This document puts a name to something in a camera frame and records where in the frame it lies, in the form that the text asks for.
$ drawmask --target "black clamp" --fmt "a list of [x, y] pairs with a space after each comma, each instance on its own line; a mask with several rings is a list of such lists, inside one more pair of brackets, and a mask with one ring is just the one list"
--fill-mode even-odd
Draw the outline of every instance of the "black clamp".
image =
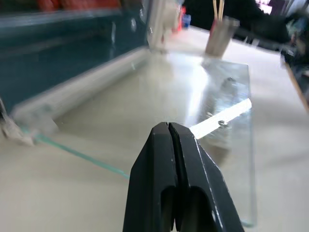
[[223, 176], [191, 131], [155, 126], [130, 175], [123, 232], [243, 232]]

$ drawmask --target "metal cup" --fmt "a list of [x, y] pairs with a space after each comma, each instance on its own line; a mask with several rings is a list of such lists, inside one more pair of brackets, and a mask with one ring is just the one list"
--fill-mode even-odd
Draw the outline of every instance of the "metal cup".
[[233, 18], [215, 20], [206, 45], [206, 54], [221, 58], [238, 27], [239, 21]]

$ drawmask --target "blue aquarium wall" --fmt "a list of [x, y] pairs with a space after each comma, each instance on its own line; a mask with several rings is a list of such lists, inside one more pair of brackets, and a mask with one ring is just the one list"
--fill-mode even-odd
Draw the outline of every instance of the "blue aquarium wall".
[[7, 111], [147, 45], [141, 4], [121, 9], [0, 17], [0, 97]]

